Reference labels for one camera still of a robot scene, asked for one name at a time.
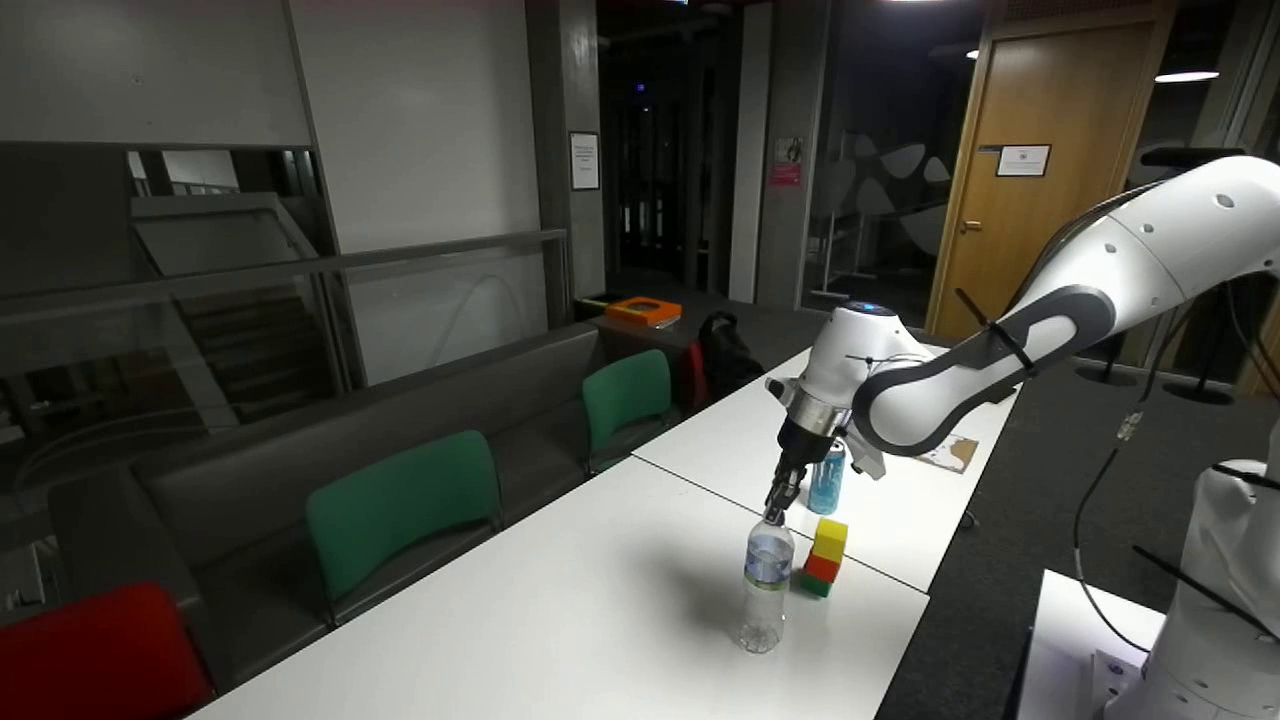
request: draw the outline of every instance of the small bottle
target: small bottle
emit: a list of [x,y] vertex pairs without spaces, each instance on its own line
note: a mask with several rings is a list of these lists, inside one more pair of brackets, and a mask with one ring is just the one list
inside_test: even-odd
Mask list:
[[803,510],[811,510],[811,516],[833,516],[842,503],[842,485],[843,485],[843,453],[833,450],[816,468],[811,468],[811,485],[803,491]]
[[748,537],[746,563],[746,622],[737,645],[763,657],[784,640],[784,602],[794,575],[794,534],[784,527],[784,513],[767,513]]

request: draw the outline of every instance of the white robotic arm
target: white robotic arm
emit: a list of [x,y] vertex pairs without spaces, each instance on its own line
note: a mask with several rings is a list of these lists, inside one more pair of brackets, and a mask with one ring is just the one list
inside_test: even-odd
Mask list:
[[[934,453],[976,403],[1004,397],[1039,366],[1091,348],[1180,307],[1207,288],[1280,268],[1280,169],[1251,156],[1199,164],[1076,220],[1028,288],[980,335],[930,351],[884,307],[835,307],[800,382],[776,383],[787,409],[767,513],[784,513],[835,438],[881,475],[881,453]],[[1167,715],[1197,696],[1234,715],[1280,715],[1280,491],[1206,472],[1185,568],[1262,626],[1180,585],[1167,633],[1118,715]]]

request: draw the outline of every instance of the staircase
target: staircase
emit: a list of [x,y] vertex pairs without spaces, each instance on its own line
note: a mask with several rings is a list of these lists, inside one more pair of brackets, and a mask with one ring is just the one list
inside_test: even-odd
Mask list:
[[291,288],[177,303],[241,425],[331,397],[324,334]]

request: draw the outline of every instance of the door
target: door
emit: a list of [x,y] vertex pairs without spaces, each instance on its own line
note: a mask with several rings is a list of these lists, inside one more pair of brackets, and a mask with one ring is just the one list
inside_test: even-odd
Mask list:
[[1057,229],[1126,189],[1167,12],[989,29],[980,48],[930,334],[962,341],[1000,316]]

